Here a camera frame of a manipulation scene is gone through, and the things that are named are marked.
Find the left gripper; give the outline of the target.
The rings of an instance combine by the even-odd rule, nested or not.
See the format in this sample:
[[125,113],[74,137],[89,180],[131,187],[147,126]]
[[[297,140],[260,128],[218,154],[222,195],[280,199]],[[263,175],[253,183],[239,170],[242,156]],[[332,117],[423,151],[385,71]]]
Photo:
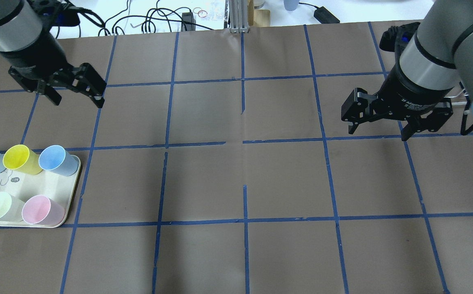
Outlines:
[[70,65],[61,45],[48,30],[43,29],[37,40],[25,49],[0,51],[0,54],[11,64],[9,75],[24,91],[35,92],[59,106],[61,95],[44,80],[63,69],[68,77],[67,89],[85,95],[97,108],[103,108],[106,80],[90,63]]

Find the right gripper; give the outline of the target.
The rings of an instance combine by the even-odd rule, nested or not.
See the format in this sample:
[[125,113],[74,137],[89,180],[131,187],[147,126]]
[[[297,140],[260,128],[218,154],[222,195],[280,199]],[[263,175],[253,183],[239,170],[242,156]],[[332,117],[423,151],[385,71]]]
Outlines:
[[[348,124],[347,132],[353,135],[363,123],[405,119],[408,124],[401,130],[401,140],[405,142],[416,133],[437,132],[444,126],[453,115],[453,106],[451,100],[441,99],[452,89],[453,86],[426,89],[409,80],[400,69],[392,69],[374,95],[361,88],[352,90],[341,106],[341,121]],[[429,111],[427,117],[421,117]]]

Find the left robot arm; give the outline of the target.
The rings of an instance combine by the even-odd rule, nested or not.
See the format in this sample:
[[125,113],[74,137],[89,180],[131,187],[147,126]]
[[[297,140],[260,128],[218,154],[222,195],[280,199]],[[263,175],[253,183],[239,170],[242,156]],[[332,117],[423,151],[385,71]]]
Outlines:
[[107,83],[96,69],[85,62],[71,65],[59,41],[51,34],[56,14],[43,15],[53,0],[0,0],[0,55],[9,64],[11,78],[27,92],[35,92],[59,105],[63,87],[89,97],[97,108],[104,105]]

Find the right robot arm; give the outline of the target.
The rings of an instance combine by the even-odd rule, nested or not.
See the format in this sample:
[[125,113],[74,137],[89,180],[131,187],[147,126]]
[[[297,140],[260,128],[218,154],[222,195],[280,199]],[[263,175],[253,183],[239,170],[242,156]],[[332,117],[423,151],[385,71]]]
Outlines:
[[395,53],[395,65],[379,91],[356,88],[341,107],[341,120],[354,134],[360,124],[406,121],[403,141],[436,132],[453,115],[447,94],[458,82],[473,115],[473,0],[437,0],[420,23],[392,27],[380,48]]

